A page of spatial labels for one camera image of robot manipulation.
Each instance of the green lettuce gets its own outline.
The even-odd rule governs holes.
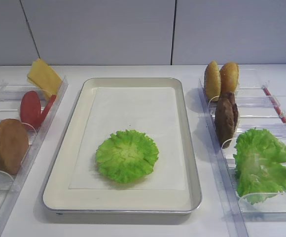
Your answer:
[[[237,154],[233,156],[238,195],[286,192],[286,145],[267,129],[250,129],[236,142]],[[247,200],[254,204],[268,197],[251,195]]]
[[[99,172],[118,183],[130,183],[153,172],[158,160],[154,141],[135,130],[111,134],[97,149]]]

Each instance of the red tomato slice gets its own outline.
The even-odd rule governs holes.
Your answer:
[[[38,121],[39,121],[39,126],[41,126],[41,124],[43,123],[43,121],[45,120],[46,116],[48,115],[54,101],[56,99],[56,95],[52,95],[48,101],[48,104],[44,107]]]
[[[41,115],[41,103],[38,94],[35,91],[27,92],[20,105],[20,120],[28,123],[35,129],[38,128],[38,119]],[[33,130],[31,126],[25,124],[28,130]]]

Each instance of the yellow cheese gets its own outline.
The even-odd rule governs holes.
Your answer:
[[[48,101],[52,95],[56,95],[61,86],[60,76],[42,59],[33,62],[27,75],[28,81],[43,90],[43,95]]]

